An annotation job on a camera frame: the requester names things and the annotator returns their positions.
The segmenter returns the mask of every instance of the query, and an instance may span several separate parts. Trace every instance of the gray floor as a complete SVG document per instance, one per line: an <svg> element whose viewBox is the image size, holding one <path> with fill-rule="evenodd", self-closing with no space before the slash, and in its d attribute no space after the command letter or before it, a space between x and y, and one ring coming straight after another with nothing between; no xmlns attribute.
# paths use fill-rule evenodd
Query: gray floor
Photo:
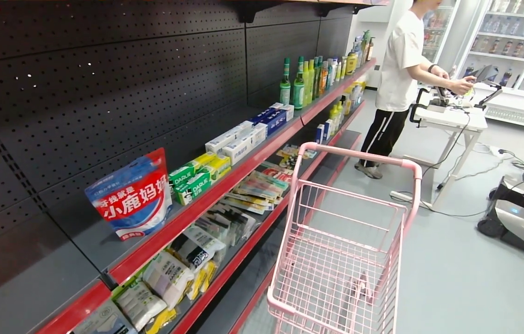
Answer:
<svg viewBox="0 0 524 334"><path fill-rule="evenodd" d="M366 133L372 122L372 96L367 108L349 126ZM440 129L417 129L408 123L393 155L410 154L435 160L445 146L447 135ZM505 148L524 160L524 128L489 122L480 141ZM425 182L438 184L463 148L457 146L442 168L428 173ZM497 164L491 154L472 152L460 175L477 173ZM380 199L389 199L391 190L410 190L410 173L397 167L383 167L382 180L370 180L349 161L334 186ZM497 169L454 184L441 208L449 214L472 214L486 207L486 195L502 175L520 175L508 161ZM347 205L326 197L322 208L345 216L383 221L383 211ZM397 333L399 334L524 334L524 253L476 232L482 215L467 218L419 211L402 253ZM326 225L317 219L312 225ZM265 300L242 328L245 334L272 332Z"/></svg>

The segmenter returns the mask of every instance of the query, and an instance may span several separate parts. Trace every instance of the pink shopping cart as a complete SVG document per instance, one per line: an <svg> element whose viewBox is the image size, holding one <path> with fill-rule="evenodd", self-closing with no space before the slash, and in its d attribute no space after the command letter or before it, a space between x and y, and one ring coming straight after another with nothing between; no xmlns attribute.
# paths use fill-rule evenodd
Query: pink shopping cart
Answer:
<svg viewBox="0 0 524 334"><path fill-rule="evenodd" d="M268 309L278 319L275 333L393 334L402 237L419 209L421 168L406 159L306 142L295 176L305 150L411 169L413 201L408 212L400 204L293 177L285 235L268 288ZM330 201L348 214L324 208L335 207ZM368 212L366 205L381 208L378 223L350 217Z"/></svg>

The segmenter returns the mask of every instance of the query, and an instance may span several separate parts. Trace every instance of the white desk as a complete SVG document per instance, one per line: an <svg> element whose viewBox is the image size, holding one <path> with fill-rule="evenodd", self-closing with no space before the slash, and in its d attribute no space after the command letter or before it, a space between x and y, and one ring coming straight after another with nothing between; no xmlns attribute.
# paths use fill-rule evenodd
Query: white desk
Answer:
<svg viewBox="0 0 524 334"><path fill-rule="evenodd" d="M423 93L421 95L420 104L428 105L431 98L432 95ZM422 127L433 127L452 132L452 134L449 136L446 148L444 148L440 158L437 161L426 161L414 158L412 156L404 156L405 159L409 159L415 161L419 165L423 165L424 170L431 166L432 169L438 169L440 167L440 163L442 163L442 160L452 149L453 143L460 134L464 135L464 141L466 142L466 149L459 159L458 164L451 172L449 179L443 185L439 194L436 195L434 201L432 203L427 203L425 201L421 203L421 205L424 207L437 210L440 206L441 199L444 198L449 192L450 187L458 177L458 173L461 170L462 165L464 165L464 162L466 162L466 159L474 148L474 145L476 142L478 142L480 133L487 129L485 112L484 110L478 108L465 108L465 110L460 110L450 107L447 108L445 112L435 112L424 108L417 108L414 118L416 120L421 120L420 126ZM390 195L396 199L403 199L406 201L412 199L412 197L399 192L391 192Z"/></svg>

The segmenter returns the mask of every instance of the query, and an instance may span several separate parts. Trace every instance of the fridge shelf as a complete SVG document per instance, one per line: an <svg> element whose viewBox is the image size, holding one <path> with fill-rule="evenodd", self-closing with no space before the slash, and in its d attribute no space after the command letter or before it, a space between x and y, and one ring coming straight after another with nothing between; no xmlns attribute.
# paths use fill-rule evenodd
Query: fridge shelf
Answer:
<svg viewBox="0 0 524 334"><path fill-rule="evenodd" d="M505 12L493 12L493 11L487 11L487 15L500 15L500 16L511 16L511 17L523 17L524 13L505 13Z"/></svg>
<svg viewBox="0 0 524 334"><path fill-rule="evenodd" d="M512 56L497 55L495 53L484 53L484 52L470 51L468 54L474 55L474 56L493 57L493 58L500 58L500 59L507 59L507 60L524 62L524 58L517 58L517 57L512 57Z"/></svg>

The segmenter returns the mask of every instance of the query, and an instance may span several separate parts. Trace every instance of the product box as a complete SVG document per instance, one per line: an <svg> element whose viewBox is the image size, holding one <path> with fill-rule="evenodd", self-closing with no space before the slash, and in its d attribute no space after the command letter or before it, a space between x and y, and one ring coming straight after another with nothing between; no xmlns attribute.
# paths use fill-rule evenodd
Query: product box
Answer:
<svg viewBox="0 0 524 334"><path fill-rule="evenodd" d="M187 182L175 187L177 200L181 205L188 205L193 199L202 194L211 185L210 174L208 172L197 173Z"/></svg>
<svg viewBox="0 0 524 334"><path fill-rule="evenodd" d="M223 155L228 156L231 159L232 166L253 150L254 136L255 131L251 129L223 148Z"/></svg>
<svg viewBox="0 0 524 334"><path fill-rule="evenodd" d="M277 131L281 126L287 122L287 111L286 110L276 110L272 114L268 114L260 123L266 124L266 135L270 137L273 133Z"/></svg>
<svg viewBox="0 0 524 334"><path fill-rule="evenodd" d="M210 175L210 182L214 184L231 170L231 159L228 156L217 156L208 165L202 168L202 172Z"/></svg>
<svg viewBox="0 0 524 334"><path fill-rule="evenodd" d="M260 112L259 114L257 114L256 116L252 117L249 119L249 121L251 123L253 123L254 125L256 125L257 123L259 123L261 120L264 119L264 117L266 117L268 114L272 114L273 112L275 112L276 110L280 109L283 107L283 104L282 103L275 103L275 104L272 104L269 108L267 108L266 110L264 110L263 112Z"/></svg>
<svg viewBox="0 0 524 334"><path fill-rule="evenodd" d="M317 144L323 143L323 124L317 126L317 130L315 131L315 142L317 142Z"/></svg>
<svg viewBox="0 0 524 334"><path fill-rule="evenodd" d="M85 321L74 328L74 334L137 334L136 328L130 324L123 313L112 300L90 314Z"/></svg>
<svg viewBox="0 0 524 334"><path fill-rule="evenodd" d="M330 133L332 132L332 129L334 128L334 125L332 124L332 120L327 120L325 123L323 123L323 143L327 144L328 139L332 137Z"/></svg>
<svg viewBox="0 0 524 334"><path fill-rule="evenodd" d="M253 126L253 123L250 121L245 121L239 124L238 126L230 129L229 131L219 135L215 139L207 142L204 147L207 152L213 152L214 154L221 154L223 148L228 145L230 142L239 138L245 131L248 131Z"/></svg>
<svg viewBox="0 0 524 334"><path fill-rule="evenodd" d="M217 155L214 152L206 152L205 154L202 154L198 158L186 163L169 174L169 183L174 190L177 190L177 186L194 177L194 175L196 175L204 165L215 158L217 158Z"/></svg>

